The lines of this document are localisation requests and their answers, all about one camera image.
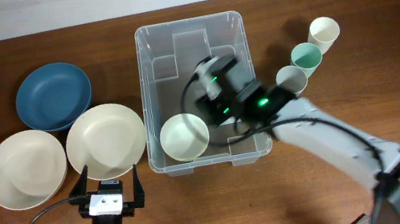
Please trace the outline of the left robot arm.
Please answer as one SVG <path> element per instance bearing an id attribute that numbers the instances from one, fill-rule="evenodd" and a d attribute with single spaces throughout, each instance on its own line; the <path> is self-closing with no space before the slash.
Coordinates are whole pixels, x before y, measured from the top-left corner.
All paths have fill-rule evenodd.
<path id="1" fill-rule="evenodd" d="M 88 167 L 84 166 L 68 197 L 70 203 L 78 206 L 80 217 L 90 219 L 92 224 L 123 224 L 124 218 L 131 218 L 136 209 L 145 206 L 145 192 L 135 166 L 132 174 L 133 200 L 126 202 L 123 199 L 124 184 L 119 180 L 100 181 L 95 192 L 87 191 Z"/>

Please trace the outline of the white bowl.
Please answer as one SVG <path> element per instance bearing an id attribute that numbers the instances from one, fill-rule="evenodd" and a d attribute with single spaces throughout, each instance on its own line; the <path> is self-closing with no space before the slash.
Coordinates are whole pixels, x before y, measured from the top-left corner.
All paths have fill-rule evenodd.
<path id="1" fill-rule="evenodd" d="M 160 142 L 169 157 L 185 162 L 193 161 L 207 150 L 209 136 L 209 129 L 201 117 L 181 113 L 162 125 Z"/>

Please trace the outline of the mint green cup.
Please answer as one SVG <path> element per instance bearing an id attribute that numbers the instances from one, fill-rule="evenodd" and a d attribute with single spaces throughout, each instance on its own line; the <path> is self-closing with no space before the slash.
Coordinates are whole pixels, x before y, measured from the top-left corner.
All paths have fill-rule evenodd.
<path id="1" fill-rule="evenodd" d="M 300 68 L 309 78 L 320 66 L 323 55 L 313 43 L 301 43 L 296 45 L 291 52 L 291 64 Z"/>

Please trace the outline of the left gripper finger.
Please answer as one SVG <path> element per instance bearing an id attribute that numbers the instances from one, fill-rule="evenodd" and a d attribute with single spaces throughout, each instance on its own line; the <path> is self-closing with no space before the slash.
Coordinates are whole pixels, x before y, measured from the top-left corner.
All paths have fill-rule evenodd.
<path id="1" fill-rule="evenodd" d="M 87 179 L 88 179 L 88 167 L 84 165 L 81 171 L 79 180 L 74 184 L 68 198 L 71 205 L 76 205 L 82 202 L 87 194 Z"/>
<path id="2" fill-rule="evenodd" d="M 145 207 L 145 192 L 143 187 L 141 186 L 140 179 L 138 178 L 137 167 L 133 165 L 133 202 L 135 208 L 144 208 Z"/>

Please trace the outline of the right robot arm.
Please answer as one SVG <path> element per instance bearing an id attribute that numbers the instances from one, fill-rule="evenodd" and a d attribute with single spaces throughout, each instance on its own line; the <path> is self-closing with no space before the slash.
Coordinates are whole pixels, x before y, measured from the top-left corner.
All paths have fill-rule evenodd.
<path id="1" fill-rule="evenodd" d="M 386 141 L 321 111 L 287 88 L 265 87 L 235 55 L 206 57 L 192 80 L 205 95 L 196 105 L 210 125 L 230 117 L 257 133 L 296 145 L 346 173 L 373 195 L 372 213 L 356 224 L 400 224 L 400 144 Z"/>

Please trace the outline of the grey cup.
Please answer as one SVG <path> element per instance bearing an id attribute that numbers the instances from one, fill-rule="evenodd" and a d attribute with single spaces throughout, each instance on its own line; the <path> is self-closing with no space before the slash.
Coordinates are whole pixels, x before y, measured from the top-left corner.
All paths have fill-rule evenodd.
<path id="1" fill-rule="evenodd" d="M 300 96 L 307 87 L 308 77 L 300 67 L 295 65 L 284 66 L 276 74 L 277 85 L 288 89 L 297 96 Z"/>

